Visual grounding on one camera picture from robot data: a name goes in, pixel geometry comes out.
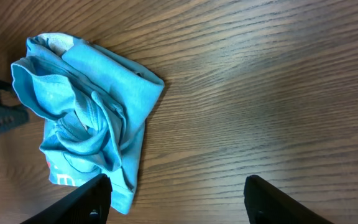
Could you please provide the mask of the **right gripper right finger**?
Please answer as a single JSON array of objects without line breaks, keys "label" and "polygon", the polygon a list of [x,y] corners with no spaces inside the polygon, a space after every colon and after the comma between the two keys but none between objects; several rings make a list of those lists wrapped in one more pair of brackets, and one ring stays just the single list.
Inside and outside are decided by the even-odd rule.
[{"label": "right gripper right finger", "polygon": [[250,224],[333,224],[258,175],[246,178],[244,204]]}]

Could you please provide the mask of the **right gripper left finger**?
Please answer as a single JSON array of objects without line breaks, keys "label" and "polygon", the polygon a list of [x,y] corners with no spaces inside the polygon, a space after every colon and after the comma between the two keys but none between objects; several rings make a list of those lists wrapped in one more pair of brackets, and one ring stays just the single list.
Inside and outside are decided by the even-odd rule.
[{"label": "right gripper left finger", "polygon": [[106,224],[111,181],[99,174],[22,224]]}]

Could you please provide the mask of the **light blue printed t-shirt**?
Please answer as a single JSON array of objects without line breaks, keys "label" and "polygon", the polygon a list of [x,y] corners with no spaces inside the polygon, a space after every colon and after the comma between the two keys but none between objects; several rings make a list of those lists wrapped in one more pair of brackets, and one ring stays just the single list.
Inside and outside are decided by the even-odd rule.
[{"label": "light blue printed t-shirt", "polygon": [[11,65],[13,89],[45,121],[40,151],[57,185],[79,187],[98,174],[111,206],[127,214],[137,188],[145,121],[164,82],[143,65],[63,33],[29,37]]}]

